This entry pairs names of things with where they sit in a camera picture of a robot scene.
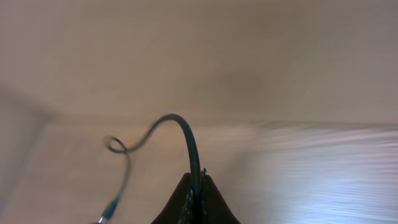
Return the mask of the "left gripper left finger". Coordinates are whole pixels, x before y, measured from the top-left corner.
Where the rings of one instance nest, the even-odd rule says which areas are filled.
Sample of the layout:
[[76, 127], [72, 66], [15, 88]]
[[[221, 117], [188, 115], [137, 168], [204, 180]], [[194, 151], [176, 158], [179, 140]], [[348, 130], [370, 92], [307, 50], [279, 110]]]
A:
[[185, 173], [163, 210], [152, 224], [189, 224], [193, 223], [193, 199], [191, 175]]

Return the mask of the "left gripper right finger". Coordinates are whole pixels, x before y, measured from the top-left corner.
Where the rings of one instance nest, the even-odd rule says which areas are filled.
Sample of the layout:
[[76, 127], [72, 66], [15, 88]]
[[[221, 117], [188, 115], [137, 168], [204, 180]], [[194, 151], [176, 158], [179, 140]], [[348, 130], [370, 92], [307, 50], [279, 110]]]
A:
[[201, 195], [203, 222], [207, 224], [240, 224], [213, 179], [206, 173], [206, 169], [201, 172], [201, 177], [203, 184]]

